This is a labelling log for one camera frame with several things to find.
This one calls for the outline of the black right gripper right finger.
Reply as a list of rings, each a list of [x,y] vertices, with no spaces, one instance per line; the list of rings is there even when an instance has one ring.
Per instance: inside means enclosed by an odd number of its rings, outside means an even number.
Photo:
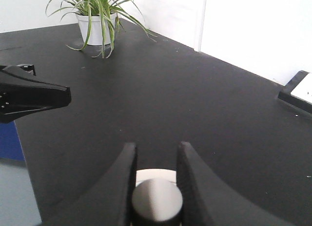
[[[177,149],[176,183],[184,226],[289,226],[223,182],[189,142]]]

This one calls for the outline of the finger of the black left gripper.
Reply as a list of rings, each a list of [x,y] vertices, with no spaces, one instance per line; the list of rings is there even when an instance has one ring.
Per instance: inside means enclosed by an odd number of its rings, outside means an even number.
[[[71,102],[70,87],[48,83],[36,76],[33,64],[0,66],[0,122],[66,107]]]

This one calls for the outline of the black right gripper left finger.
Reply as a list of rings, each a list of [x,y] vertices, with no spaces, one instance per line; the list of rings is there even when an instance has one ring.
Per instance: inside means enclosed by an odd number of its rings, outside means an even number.
[[[136,170],[136,144],[125,143],[115,162],[86,193],[42,225],[129,226]]]

